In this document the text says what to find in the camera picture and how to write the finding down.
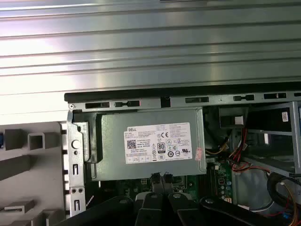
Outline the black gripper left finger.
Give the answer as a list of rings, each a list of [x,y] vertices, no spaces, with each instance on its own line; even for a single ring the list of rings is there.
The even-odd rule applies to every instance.
[[[135,200],[116,196],[67,219],[68,226],[158,226],[163,207],[163,181],[151,175],[152,191],[139,193]]]

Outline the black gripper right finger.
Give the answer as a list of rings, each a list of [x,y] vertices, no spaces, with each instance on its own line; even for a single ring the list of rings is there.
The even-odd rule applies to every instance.
[[[198,202],[186,193],[175,192],[173,175],[163,175],[167,200],[181,226],[255,226],[259,217],[248,210],[212,196]]]

